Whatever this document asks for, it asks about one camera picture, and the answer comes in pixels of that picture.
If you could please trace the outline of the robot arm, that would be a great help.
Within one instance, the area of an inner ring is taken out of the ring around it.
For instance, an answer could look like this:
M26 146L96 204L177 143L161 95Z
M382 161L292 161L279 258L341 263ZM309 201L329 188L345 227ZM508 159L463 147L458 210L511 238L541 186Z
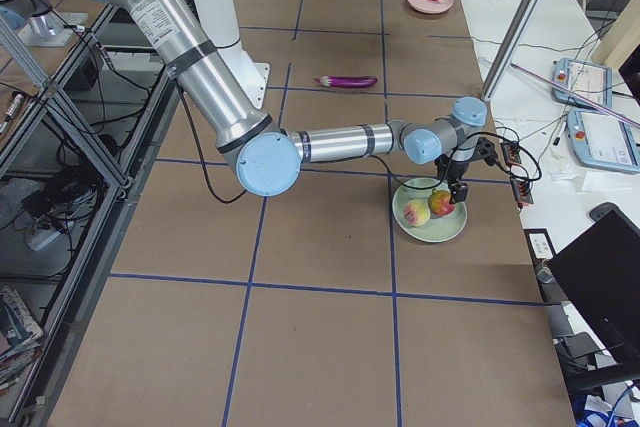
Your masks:
M216 133L216 148L242 187L275 196L298 179L302 165L400 151L412 162L445 163L438 177L454 199L466 197L466 172L488 114L474 97L430 124L392 121L286 132L262 108L268 67L243 50L233 0L99 0L125 10Z

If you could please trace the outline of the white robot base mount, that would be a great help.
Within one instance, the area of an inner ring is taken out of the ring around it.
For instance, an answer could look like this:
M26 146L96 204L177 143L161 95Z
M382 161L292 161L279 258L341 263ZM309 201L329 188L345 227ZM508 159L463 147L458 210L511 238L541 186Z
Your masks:
M261 109L270 66L256 63L241 42L233 0L193 0L199 22L252 104Z

